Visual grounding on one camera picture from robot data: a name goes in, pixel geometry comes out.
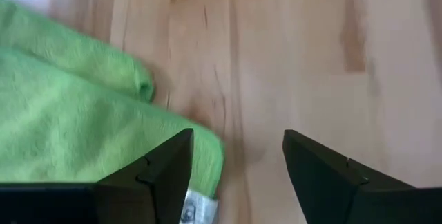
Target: wood grain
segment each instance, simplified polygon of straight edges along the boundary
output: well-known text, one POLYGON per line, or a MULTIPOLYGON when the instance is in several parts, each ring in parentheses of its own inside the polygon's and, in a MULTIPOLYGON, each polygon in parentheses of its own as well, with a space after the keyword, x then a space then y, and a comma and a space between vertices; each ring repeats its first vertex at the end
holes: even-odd
POLYGON ((294 45, 308 59, 309 73, 345 71, 340 37, 345 23, 345 0, 292 0, 296 25, 294 45))
POLYGON ((365 0, 367 57, 377 87, 385 172, 442 185, 442 92, 426 0, 365 0))
POLYGON ((431 31, 436 44, 437 49, 437 65, 439 75, 441 75, 442 81, 442 0, 427 0, 427 6, 431 16, 431 31))
MULTIPOLYGON (((297 0, 237 0, 240 109, 252 223, 305 223, 288 179, 281 144, 295 129, 375 168, 382 166, 373 139, 366 74, 336 74, 318 67, 300 46, 304 5, 297 0)), ((323 35, 338 35, 334 31, 323 35)), ((337 62, 343 65, 338 54, 337 62)))
POLYGON ((51 0, 50 16, 67 26, 109 42, 113 0, 51 0))
POLYGON ((225 162, 219 223, 250 223, 237 114, 235 38, 230 0, 175 0, 169 21, 166 106, 218 134, 225 162))
POLYGON ((344 48, 345 70, 349 72, 365 70, 363 11, 362 0, 345 0, 345 20, 341 40, 344 48))
POLYGON ((170 84, 169 0, 115 0, 112 45, 140 59, 152 72, 155 103, 166 106, 170 84))

